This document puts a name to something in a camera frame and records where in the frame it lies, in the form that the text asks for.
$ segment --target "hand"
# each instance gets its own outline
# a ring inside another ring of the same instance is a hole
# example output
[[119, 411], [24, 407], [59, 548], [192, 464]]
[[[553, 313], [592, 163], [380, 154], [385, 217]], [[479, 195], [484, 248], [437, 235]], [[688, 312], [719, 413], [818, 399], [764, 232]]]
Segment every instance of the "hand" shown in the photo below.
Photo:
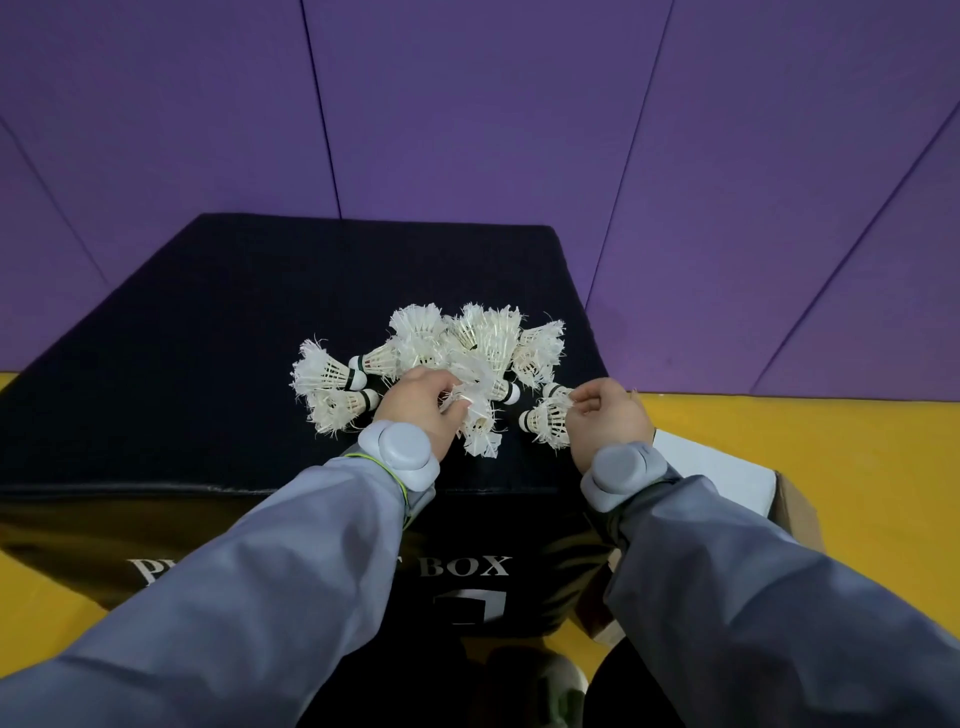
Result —
[[573, 406], [566, 412], [570, 454], [581, 473], [593, 455], [607, 445], [644, 442], [653, 444], [654, 425], [643, 405], [631, 399], [616, 379], [594, 379], [570, 393]]
[[460, 379], [447, 370], [411, 369], [384, 395], [373, 420], [416, 425], [426, 432], [434, 457], [441, 461], [464, 423], [470, 403], [457, 400], [441, 414], [438, 399], [460, 383]]

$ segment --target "black pants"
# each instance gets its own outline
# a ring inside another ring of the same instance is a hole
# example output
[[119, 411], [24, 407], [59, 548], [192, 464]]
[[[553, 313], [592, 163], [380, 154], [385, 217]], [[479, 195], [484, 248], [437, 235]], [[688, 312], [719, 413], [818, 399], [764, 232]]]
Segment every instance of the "black pants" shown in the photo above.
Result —
[[[417, 726], [460, 728], [481, 673], [433, 605], [395, 585], [376, 637], [341, 661], [300, 726], [392, 725], [405, 718]], [[630, 641], [621, 642], [590, 684], [584, 727], [682, 725]]]

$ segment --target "yellow mat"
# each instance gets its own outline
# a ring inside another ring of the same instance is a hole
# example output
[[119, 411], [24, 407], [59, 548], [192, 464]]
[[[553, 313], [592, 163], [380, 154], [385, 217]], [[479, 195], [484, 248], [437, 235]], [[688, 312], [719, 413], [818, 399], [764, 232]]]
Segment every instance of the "yellow mat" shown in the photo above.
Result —
[[[0, 387], [11, 377], [0, 375]], [[648, 395], [663, 429], [786, 473], [816, 505], [831, 555], [960, 634], [960, 404]], [[0, 675], [42, 660], [103, 614], [0, 554]], [[571, 623], [546, 644], [592, 676], [606, 650]]]

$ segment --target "gray sleeve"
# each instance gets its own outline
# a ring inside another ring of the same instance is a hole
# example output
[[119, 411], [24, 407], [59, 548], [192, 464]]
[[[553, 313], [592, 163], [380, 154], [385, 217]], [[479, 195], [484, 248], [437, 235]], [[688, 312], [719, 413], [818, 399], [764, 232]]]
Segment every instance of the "gray sleeve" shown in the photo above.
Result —
[[641, 492], [618, 531], [607, 602], [686, 725], [960, 725], [953, 637], [706, 478]]
[[61, 655], [0, 681], [0, 725], [295, 725], [376, 634], [403, 515], [369, 460], [303, 471]]

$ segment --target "cardboard box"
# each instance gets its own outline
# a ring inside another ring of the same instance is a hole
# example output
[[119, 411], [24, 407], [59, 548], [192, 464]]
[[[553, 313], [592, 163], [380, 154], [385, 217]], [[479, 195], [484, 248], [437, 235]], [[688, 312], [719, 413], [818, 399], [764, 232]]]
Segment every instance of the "cardboard box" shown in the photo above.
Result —
[[[817, 511], [803, 493], [783, 474], [718, 449], [658, 430], [657, 448], [681, 475], [706, 475], [721, 496], [766, 516], [800, 544], [826, 553]], [[590, 580], [577, 602], [575, 621], [596, 642], [614, 646], [623, 639], [603, 595], [620, 560], [620, 551]]]

